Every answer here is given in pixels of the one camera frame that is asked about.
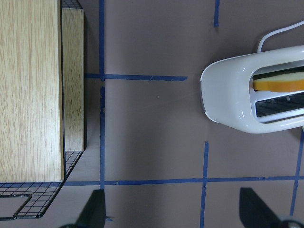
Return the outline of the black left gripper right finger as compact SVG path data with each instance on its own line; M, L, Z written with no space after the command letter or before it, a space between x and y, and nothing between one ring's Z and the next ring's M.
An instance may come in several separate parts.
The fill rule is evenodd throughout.
M252 188L239 191L239 218L245 228L300 228L292 217L279 218Z

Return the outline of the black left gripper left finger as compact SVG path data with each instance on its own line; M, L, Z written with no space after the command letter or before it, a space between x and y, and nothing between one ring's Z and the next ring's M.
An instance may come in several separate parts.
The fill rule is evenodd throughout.
M94 190L73 224L61 228L103 228L106 221L105 191Z

